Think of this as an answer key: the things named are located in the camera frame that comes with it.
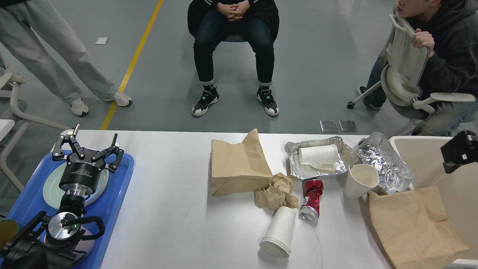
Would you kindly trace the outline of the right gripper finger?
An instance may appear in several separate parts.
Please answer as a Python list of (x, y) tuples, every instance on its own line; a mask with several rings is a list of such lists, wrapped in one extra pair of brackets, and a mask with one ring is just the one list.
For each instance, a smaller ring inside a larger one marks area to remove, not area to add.
[(443, 167), (447, 174), (459, 167), (478, 161), (477, 134), (463, 130), (440, 148), (443, 157)]

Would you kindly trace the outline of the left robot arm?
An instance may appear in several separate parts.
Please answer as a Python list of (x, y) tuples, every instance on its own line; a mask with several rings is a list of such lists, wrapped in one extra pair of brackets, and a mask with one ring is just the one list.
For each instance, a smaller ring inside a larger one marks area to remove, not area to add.
[(124, 150), (115, 133), (111, 145), (102, 150), (82, 147), (76, 136), (79, 124), (61, 134), (53, 147), (52, 160), (65, 161), (58, 184), (63, 196), (58, 211), (48, 216), (40, 211), (18, 232), (7, 234), (2, 244), (3, 269), (70, 269), (89, 253), (82, 242), (94, 243), (106, 229), (99, 216), (87, 216), (87, 196), (97, 190), (102, 171), (115, 173)]

